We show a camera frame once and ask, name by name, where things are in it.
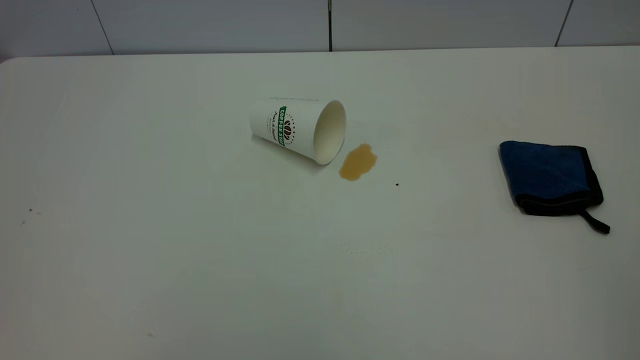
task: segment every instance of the cup opening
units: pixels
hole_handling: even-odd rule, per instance
[[[344,106],[338,100],[329,102],[320,113],[314,132],[316,162],[325,165],[338,155],[346,129],[347,114]]]

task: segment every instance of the blue cloth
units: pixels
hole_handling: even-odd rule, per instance
[[[579,147],[507,141],[500,144],[500,156],[514,198],[555,199],[592,190]]]

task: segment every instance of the white wall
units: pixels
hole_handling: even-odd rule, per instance
[[[94,0],[113,51],[329,50],[326,0]]]
[[[99,54],[111,50],[90,0],[0,0],[0,59]]]
[[[574,0],[558,45],[639,45],[640,0]]]
[[[553,46],[570,0],[333,0],[333,49]]]

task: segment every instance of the folded microfiber towel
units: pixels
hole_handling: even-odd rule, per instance
[[[587,149],[507,141],[500,144],[500,157],[511,196],[525,213],[578,214],[597,231],[609,234],[610,227],[586,211],[604,199]]]

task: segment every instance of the black strap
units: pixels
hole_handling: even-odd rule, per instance
[[[603,234],[609,234],[609,231],[611,231],[611,227],[609,227],[609,225],[594,219],[586,210],[582,210],[578,214],[587,220],[593,229],[600,231]]]

